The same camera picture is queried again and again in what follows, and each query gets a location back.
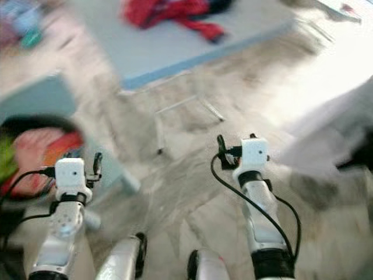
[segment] black wheel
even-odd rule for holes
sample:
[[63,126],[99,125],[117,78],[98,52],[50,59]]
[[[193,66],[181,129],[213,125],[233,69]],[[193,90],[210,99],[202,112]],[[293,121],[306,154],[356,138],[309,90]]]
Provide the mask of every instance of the black wheel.
[[198,268],[198,250],[194,250],[189,256],[188,260],[188,280],[195,280],[197,277],[197,268]]
[[140,240],[139,254],[136,260],[135,278],[142,276],[144,272],[144,263],[147,251],[147,237],[144,233],[139,232],[135,235]]

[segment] red cloth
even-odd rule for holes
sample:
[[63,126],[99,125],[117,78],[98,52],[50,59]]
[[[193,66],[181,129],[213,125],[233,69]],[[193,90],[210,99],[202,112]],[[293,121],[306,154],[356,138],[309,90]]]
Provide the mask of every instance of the red cloth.
[[216,43],[224,30],[217,24],[192,20],[191,16],[204,15],[209,11],[206,0],[122,0],[121,17],[143,29],[172,19],[199,32],[205,39]]
[[[0,186],[4,195],[13,182],[24,172],[53,166],[67,151],[79,148],[83,140],[78,132],[64,134],[57,128],[31,129],[20,134],[14,141],[19,170]],[[32,196],[39,193],[49,179],[39,174],[25,177],[13,189],[11,196]]]

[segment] tiled floor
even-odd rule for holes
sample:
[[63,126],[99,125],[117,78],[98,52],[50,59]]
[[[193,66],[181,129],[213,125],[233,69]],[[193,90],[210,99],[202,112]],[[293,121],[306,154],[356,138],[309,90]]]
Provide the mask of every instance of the tiled floor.
[[[368,62],[372,48],[366,43],[365,29],[332,23],[314,10],[304,14],[321,17],[320,24],[332,31],[337,42],[321,47],[314,38],[295,31],[205,65],[200,73],[206,94],[227,121],[220,123],[197,103],[165,113],[167,149],[161,156],[156,155],[152,112],[187,96],[187,76],[161,86],[152,96],[117,96],[110,64],[68,7],[47,16],[45,37],[36,49],[2,54],[2,94],[61,69],[78,104],[76,120],[142,181],[138,195],[127,197],[116,186],[93,206],[104,224],[99,233],[89,234],[97,266],[113,242],[144,230],[149,255],[143,279],[185,279],[188,254],[201,246],[223,256],[232,279],[253,277],[241,202],[209,171],[216,136],[224,134],[227,142],[236,144],[239,137],[255,132],[278,151],[292,139],[283,129],[287,123],[372,73],[373,64]],[[307,185],[310,180],[274,163],[268,177],[275,193],[289,200],[302,219],[297,279],[358,279],[357,273],[364,274],[359,271],[373,257],[368,178],[345,190],[345,196],[356,199],[326,202],[321,209],[315,201],[330,193],[324,192],[325,184]],[[294,240],[292,215],[282,207],[279,211],[281,224]]]

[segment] black band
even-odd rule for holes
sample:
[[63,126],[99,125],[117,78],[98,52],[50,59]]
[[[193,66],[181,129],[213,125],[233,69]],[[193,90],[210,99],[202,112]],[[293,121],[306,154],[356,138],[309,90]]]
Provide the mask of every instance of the black band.
[[74,194],[63,194],[61,196],[60,202],[66,202],[66,201],[77,201],[83,204],[84,206],[86,205],[87,197],[85,194],[82,194],[79,192],[77,195]]
[[263,177],[260,172],[258,171],[247,171],[243,174],[238,176],[238,181],[240,182],[241,188],[244,184],[252,181],[263,181]]
[[29,280],[69,280],[65,274],[54,271],[36,271],[30,274]]
[[259,250],[251,254],[255,278],[294,278],[294,262],[288,252],[281,249]]

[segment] white cloth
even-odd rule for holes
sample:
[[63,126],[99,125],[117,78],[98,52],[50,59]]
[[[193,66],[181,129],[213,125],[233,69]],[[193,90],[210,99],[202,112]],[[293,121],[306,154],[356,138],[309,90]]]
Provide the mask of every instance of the white cloth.
[[335,176],[339,174],[335,164],[349,158],[368,127],[373,128],[372,78],[293,124],[289,133],[294,142],[274,160],[302,174]]

